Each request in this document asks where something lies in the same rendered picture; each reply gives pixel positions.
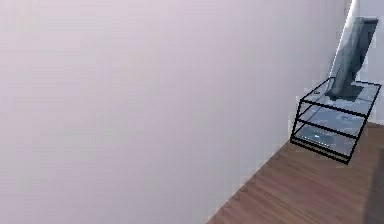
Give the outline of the black frame glass television stand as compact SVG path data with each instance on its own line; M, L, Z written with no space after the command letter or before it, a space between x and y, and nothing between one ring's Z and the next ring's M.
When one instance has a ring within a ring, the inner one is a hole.
M290 142L348 164L382 85L354 81L351 98L332 100L327 92L333 82L327 78L300 99Z

